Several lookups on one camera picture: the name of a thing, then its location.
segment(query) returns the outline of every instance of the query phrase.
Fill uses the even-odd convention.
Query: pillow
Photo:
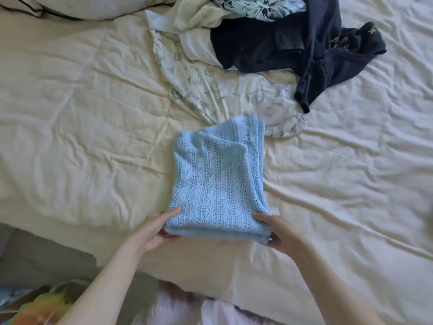
[[[0,5],[5,10],[24,12],[35,17],[44,14],[42,7],[33,0],[0,0]]]
[[[62,15],[78,19],[112,19],[150,7],[170,4],[176,0],[34,0]]]

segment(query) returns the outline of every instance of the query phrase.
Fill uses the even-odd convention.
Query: folded sweater
[[[270,214],[263,194],[265,125],[255,114],[181,132],[175,140],[175,183],[169,209],[181,213],[164,226],[169,234],[267,243],[271,230],[252,217]]]

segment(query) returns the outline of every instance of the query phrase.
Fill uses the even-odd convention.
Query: cream bedsheet
[[[266,141],[268,203],[388,324],[431,324],[432,1],[340,3],[345,26],[376,22],[388,53],[321,95],[300,136]],[[0,221],[100,264],[118,228],[166,207],[172,137],[203,125],[170,102],[144,16],[0,13]],[[140,269],[286,324],[323,324],[293,262],[255,243],[185,238]]]

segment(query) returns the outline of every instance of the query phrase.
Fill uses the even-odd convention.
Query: right hand
[[[293,227],[289,220],[279,215],[266,215],[253,213],[258,221],[271,226],[272,234],[268,246],[280,251],[291,258],[300,252],[301,247],[306,244],[299,232]]]

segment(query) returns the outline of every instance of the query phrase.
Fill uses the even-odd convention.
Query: light blue knit sweater
[[[175,183],[168,209],[181,213],[164,226],[170,234],[256,240],[271,230],[252,217],[270,214],[263,194],[265,125],[255,114],[237,116],[175,140]]]

